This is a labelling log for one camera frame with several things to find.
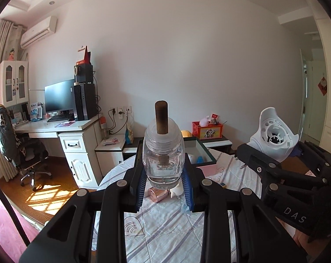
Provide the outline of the white plug-in device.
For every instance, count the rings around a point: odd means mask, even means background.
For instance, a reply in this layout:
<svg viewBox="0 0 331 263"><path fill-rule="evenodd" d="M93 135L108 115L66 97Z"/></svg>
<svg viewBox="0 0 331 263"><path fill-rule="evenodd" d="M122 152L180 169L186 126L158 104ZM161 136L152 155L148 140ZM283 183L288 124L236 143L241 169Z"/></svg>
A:
<svg viewBox="0 0 331 263"><path fill-rule="evenodd" d="M299 141L299 135L278 116L274 107L265 108L259 116L259 127L251 136L248 145L279 163L293 151Z"/></svg>

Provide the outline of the blue plastic case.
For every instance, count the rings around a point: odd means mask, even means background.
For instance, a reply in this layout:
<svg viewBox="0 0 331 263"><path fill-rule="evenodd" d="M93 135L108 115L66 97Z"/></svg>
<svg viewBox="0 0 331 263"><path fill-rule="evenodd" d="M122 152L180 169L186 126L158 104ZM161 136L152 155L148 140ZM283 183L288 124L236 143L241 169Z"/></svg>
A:
<svg viewBox="0 0 331 263"><path fill-rule="evenodd" d="M197 163L197 164L201 164L201 163L203 163L203 162L204 162L203 157L202 157L202 156L199 156L199 157L197 158L196 163Z"/></svg>

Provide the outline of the clear liquid bottle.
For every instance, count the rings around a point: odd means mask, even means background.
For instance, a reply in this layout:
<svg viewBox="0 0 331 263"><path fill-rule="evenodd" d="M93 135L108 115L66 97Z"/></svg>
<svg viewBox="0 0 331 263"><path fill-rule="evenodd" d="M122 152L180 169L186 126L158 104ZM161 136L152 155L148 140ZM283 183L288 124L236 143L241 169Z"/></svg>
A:
<svg viewBox="0 0 331 263"><path fill-rule="evenodd" d="M177 186L185 164L185 143L178 125L168 115L168 103L155 103L155 119L145 130L142 161L151 186Z"/></svg>

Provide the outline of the rose gold jar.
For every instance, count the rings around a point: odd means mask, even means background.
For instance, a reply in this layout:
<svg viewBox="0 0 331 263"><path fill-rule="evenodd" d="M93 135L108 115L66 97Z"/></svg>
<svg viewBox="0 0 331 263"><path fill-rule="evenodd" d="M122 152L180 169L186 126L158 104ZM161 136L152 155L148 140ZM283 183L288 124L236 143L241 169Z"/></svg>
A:
<svg viewBox="0 0 331 263"><path fill-rule="evenodd" d="M169 190L157 189L157 188L149 188L148 189L148 197L153 203L158 203L169 196Z"/></svg>

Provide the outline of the red toy crate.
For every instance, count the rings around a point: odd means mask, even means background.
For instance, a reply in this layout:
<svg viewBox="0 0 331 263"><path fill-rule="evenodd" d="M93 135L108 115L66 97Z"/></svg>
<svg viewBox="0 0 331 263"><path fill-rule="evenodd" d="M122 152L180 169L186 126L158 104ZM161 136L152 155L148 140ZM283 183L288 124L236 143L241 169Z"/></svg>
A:
<svg viewBox="0 0 331 263"><path fill-rule="evenodd" d="M192 122L192 135L200 140L213 140L222 137L223 124L200 126L199 122Z"/></svg>

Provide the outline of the pink bed cover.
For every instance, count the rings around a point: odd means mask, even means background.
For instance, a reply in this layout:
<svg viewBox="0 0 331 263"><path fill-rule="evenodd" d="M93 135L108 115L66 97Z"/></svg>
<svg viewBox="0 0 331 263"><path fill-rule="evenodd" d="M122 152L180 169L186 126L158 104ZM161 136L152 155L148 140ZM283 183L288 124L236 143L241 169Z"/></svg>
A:
<svg viewBox="0 0 331 263"><path fill-rule="evenodd" d="M19 262L26 245L0 200L0 262Z"/></svg>

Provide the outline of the black office chair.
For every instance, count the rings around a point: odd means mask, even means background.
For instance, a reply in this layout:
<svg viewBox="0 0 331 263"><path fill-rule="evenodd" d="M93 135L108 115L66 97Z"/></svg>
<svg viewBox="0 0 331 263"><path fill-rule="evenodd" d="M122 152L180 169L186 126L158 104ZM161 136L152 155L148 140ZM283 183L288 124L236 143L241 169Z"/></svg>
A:
<svg viewBox="0 0 331 263"><path fill-rule="evenodd" d="M44 144L39 139L19 138L4 105L0 105L0 153L23 175L20 180L22 187L25 185L25 179L29 178L32 190L37 192L44 187L36 183L38 175L46 174L52 177L47 170L48 152Z"/></svg>

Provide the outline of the striped white tablecloth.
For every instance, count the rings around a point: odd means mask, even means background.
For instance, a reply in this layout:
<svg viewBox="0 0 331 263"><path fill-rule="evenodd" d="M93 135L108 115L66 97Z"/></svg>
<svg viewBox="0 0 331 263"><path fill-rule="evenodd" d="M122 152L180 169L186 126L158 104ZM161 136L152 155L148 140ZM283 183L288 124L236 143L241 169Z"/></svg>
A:
<svg viewBox="0 0 331 263"><path fill-rule="evenodd" d="M218 165L212 181L235 191L250 188L261 195L261 179L255 172L233 155L213 149L209 152ZM145 197L139 212L125 213L127 262L200 261L204 214L183 214L180 197L166 197L158 203Z"/></svg>

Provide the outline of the black computer monitor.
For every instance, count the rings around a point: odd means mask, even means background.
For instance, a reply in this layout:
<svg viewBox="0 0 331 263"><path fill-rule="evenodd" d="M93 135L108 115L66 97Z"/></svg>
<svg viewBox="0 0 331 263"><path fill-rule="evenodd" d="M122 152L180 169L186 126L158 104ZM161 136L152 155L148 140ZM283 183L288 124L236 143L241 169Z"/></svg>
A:
<svg viewBox="0 0 331 263"><path fill-rule="evenodd" d="M73 97L71 87L73 85L74 79L45 86L45 111L47 113L51 113L57 111L72 110Z"/></svg>

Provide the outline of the black computer tower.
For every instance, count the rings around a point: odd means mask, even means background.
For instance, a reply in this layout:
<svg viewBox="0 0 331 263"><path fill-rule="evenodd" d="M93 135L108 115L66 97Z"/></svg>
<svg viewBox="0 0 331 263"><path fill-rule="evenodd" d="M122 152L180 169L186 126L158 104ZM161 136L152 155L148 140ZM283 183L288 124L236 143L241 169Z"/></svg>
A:
<svg viewBox="0 0 331 263"><path fill-rule="evenodd" d="M73 113L76 121L86 121L97 115L95 85L79 83L72 88Z"/></svg>

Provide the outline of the black speaker box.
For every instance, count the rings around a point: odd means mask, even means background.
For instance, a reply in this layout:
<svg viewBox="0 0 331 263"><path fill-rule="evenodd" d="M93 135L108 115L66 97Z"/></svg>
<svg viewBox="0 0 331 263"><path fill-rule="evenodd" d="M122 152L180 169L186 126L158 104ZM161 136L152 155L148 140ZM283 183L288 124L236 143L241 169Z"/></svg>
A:
<svg viewBox="0 0 331 263"><path fill-rule="evenodd" d="M74 66L76 83L93 83L93 66L91 64L79 64Z"/></svg>

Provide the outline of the white hutch cabinet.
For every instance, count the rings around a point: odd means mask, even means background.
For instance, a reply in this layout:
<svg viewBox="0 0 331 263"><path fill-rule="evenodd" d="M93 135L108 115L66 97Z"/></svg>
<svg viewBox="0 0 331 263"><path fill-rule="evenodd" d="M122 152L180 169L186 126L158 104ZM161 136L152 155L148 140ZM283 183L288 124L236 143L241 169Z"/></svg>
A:
<svg viewBox="0 0 331 263"><path fill-rule="evenodd" d="M0 64L0 103L5 107L27 103L28 61L4 60Z"/></svg>

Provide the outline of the red paper bag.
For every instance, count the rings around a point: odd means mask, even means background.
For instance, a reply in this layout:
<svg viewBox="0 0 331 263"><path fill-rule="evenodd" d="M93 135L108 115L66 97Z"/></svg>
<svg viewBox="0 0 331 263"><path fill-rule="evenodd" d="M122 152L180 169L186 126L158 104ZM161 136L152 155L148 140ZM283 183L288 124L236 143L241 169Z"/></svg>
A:
<svg viewBox="0 0 331 263"><path fill-rule="evenodd" d="M88 51L88 46L81 46L78 50L76 65L80 64L90 64L91 63L91 53Z"/></svg>

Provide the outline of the white air conditioner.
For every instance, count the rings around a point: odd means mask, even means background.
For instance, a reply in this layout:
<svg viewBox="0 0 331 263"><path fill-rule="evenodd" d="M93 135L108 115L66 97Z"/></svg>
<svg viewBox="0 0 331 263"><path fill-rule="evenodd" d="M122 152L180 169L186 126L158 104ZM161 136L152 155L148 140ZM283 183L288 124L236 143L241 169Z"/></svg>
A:
<svg viewBox="0 0 331 263"><path fill-rule="evenodd" d="M57 17L50 16L40 21L38 24L29 28L21 37L20 47L27 49L29 46L44 38L55 34L57 26Z"/></svg>

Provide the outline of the white wall socket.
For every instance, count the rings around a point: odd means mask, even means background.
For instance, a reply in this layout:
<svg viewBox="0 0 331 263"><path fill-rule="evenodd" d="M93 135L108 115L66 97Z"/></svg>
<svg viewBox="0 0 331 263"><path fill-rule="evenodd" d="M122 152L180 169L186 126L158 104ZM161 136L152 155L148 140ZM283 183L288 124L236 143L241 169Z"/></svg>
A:
<svg viewBox="0 0 331 263"><path fill-rule="evenodd" d="M112 112L114 112L115 117L118 119L124 119L127 116L132 114L131 106L123 106L123 107L111 107Z"/></svg>

